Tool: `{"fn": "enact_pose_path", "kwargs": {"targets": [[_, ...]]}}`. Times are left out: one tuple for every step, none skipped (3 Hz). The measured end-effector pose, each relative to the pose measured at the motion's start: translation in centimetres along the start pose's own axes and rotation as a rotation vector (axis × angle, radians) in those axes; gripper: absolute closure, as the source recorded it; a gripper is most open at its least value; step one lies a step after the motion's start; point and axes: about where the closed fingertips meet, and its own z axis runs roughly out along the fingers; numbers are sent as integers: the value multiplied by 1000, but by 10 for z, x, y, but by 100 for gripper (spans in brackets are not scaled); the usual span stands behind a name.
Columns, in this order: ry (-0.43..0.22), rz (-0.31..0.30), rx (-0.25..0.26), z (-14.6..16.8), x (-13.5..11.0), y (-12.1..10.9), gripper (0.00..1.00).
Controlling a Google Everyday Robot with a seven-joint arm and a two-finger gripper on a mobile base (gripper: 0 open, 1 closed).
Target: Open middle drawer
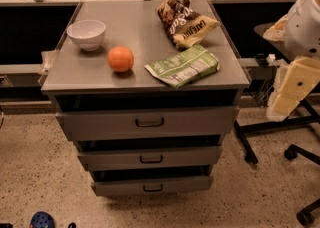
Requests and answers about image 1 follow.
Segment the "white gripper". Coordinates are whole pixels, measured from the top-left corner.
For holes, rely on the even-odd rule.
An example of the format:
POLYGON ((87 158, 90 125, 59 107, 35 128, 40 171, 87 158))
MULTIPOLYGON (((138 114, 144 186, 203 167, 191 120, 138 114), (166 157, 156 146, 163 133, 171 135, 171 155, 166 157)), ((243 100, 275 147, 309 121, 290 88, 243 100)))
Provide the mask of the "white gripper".
POLYGON ((320 82, 320 59, 298 56, 277 69, 266 116, 271 121, 285 120, 320 82))

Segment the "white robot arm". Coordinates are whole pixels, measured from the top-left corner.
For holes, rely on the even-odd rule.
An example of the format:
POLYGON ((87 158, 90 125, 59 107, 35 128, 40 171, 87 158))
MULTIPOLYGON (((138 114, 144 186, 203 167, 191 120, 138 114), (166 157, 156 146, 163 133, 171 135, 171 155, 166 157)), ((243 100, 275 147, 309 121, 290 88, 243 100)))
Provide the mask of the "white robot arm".
POLYGON ((263 38, 284 43, 294 55, 277 69, 266 116, 285 120, 320 82, 320 0, 297 0, 263 38))

